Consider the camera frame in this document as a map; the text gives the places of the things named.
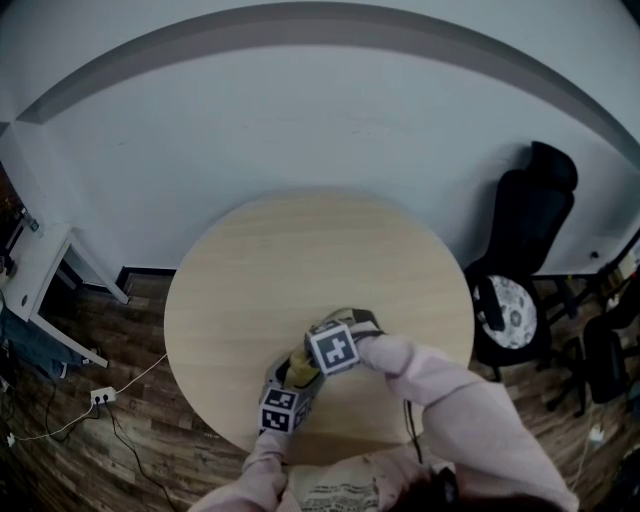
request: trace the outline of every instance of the blue fabric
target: blue fabric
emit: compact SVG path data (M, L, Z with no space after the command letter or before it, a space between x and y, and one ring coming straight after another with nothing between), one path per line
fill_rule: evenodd
M62 374L62 364L80 366L82 356L66 347L32 322L25 322L8 308L2 310L4 336L11 349L20 358L40 366L53 379Z

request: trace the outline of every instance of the table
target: table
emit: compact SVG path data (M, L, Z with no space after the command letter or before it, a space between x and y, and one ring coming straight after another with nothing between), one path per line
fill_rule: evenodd
M249 451L267 368L347 306L469 362L471 299L444 244L383 200L322 190L248 203L194 245L167 299L171 369L202 419ZM408 440L402 401L360 365L327 380L288 461L331 463Z
M40 230L41 232L36 234L25 227L11 249L10 255L18 265L18 271L2 286L6 305L25 322L33 322L60 343L89 361L106 368L108 365L106 359L94 354L47 322L40 315L40 305L60 262L69 249L72 249L91 267L116 299L123 304L127 304L129 299L79 242L70 225L49 224L41 226Z

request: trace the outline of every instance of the dark hair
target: dark hair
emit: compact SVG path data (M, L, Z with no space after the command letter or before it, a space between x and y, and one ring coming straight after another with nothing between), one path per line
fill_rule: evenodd
M562 512L541 498L524 494L514 494L503 498L460 498L454 503L446 503L440 486L419 480L411 485L389 512Z

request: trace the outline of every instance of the human arm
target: human arm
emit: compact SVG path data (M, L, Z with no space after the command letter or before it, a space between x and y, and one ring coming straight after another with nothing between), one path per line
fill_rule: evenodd
M502 385L399 336L367 337L357 346L363 364L383 372L396 395L425 407L425 440L435 455L456 465L461 495L522 493L578 509Z
M282 457L289 436L266 431L247 457L242 475L198 501L190 512L271 512L275 511L287 485Z

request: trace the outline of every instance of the office chair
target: office chair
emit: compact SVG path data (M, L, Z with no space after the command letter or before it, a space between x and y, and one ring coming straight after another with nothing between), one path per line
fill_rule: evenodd
M525 170L509 171L498 183L489 247L465 270L476 357L497 381L501 366L550 359L551 331L531 275L569 215L577 184L571 158L542 142L531 143Z
M575 417L582 416L586 409L587 383L591 388L591 398L596 404L610 402L626 392L629 376L625 369L625 359L640 355L640 345L623 349L620 337L614 329L628 327L638 313L640 279L633 279L614 309L587 322L582 334L584 356L579 338L567 342L562 353L554 353L560 365L571 371L571 377L564 382L562 392L547 403L550 411L555 410L577 388L580 410ZM573 358L568 354L571 350L575 352Z

